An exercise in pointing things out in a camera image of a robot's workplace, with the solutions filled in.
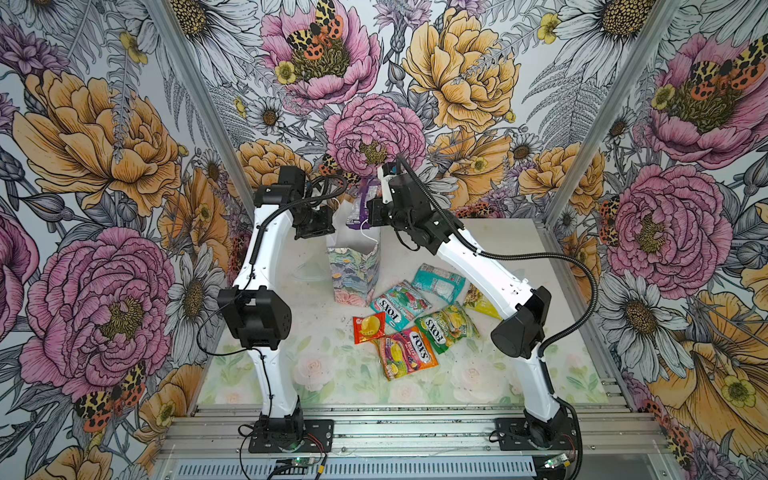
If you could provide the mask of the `large purple snack packet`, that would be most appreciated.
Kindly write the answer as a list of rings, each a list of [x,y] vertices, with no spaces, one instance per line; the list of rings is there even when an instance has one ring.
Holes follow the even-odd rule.
[[[380,191],[380,182],[375,179],[363,180],[360,184],[358,195],[353,202],[352,213],[347,219],[347,226],[352,229],[360,229],[369,219],[367,202],[377,198]]]

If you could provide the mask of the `floral paper gift bag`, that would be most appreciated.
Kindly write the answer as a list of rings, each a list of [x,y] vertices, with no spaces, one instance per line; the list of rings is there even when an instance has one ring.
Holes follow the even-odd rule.
[[[342,202],[332,215],[334,231],[325,236],[334,300],[364,307],[371,304],[379,279],[381,229],[368,221],[348,223],[355,205]]]

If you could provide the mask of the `yellow corn chips packet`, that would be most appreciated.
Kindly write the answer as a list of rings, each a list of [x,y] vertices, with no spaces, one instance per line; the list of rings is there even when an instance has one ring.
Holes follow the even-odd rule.
[[[463,307],[496,318],[497,320],[501,319],[500,314],[490,300],[473,284],[469,286],[464,297]]]

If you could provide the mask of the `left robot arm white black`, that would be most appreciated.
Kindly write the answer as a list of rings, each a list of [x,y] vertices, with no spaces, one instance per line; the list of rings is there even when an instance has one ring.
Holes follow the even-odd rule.
[[[346,187],[339,175],[309,179],[293,166],[282,167],[275,183],[258,187],[243,265],[233,286],[218,294],[218,312],[254,364],[262,407],[253,436],[266,443],[296,443],[306,431],[300,398],[280,351],[292,326],[290,306],[276,291],[283,250],[290,233],[308,239],[333,232],[333,212],[325,202]]]

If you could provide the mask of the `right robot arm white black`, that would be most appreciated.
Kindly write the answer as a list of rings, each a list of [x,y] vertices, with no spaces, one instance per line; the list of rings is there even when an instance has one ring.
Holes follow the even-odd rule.
[[[559,401],[541,353],[551,293],[533,288],[482,249],[469,230],[434,200],[412,168],[398,159],[377,168],[381,195],[367,202],[375,226],[404,232],[416,246],[448,263],[477,287],[501,315],[491,340],[513,360],[524,395],[523,428],[515,435],[537,448],[550,448],[567,426],[568,411]]]

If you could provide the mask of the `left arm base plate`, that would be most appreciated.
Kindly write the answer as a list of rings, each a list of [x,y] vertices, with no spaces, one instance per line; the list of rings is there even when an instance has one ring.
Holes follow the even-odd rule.
[[[310,419],[295,423],[285,419],[257,421],[249,435],[251,454],[330,453],[335,422]]]

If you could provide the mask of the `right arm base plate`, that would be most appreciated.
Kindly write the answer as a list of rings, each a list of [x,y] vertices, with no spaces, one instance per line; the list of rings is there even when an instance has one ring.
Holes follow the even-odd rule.
[[[580,446],[573,421],[542,422],[525,418],[502,417],[494,420],[488,435],[502,451],[565,450],[575,452]]]

